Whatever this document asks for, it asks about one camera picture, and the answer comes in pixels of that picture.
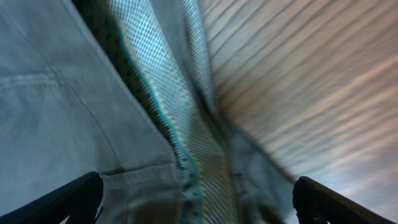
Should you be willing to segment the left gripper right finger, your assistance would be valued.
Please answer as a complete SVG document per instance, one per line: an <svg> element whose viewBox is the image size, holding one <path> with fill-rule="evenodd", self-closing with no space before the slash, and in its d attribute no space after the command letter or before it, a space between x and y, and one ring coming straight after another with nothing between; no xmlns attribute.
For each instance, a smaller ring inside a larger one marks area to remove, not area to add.
<svg viewBox="0 0 398 224"><path fill-rule="evenodd" d="M296 181L292 200L300 224L395 224L306 176Z"/></svg>

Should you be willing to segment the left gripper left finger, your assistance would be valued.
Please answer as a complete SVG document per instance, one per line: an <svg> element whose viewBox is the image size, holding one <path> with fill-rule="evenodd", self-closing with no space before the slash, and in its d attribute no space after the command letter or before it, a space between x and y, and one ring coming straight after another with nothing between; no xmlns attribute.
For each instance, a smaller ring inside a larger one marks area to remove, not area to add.
<svg viewBox="0 0 398 224"><path fill-rule="evenodd" d="M95 224L102 211L103 179L97 172L85 175L1 216L1 223Z"/></svg>

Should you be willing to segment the grey shorts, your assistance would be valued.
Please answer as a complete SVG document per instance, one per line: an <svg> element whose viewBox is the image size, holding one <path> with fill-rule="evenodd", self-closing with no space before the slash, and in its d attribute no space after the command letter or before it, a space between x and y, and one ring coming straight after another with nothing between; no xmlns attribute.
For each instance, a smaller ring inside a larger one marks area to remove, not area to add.
<svg viewBox="0 0 398 224"><path fill-rule="evenodd" d="M217 109L196 1L1 1L1 213L95 171L100 223L285 223L293 185Z"/></svg>

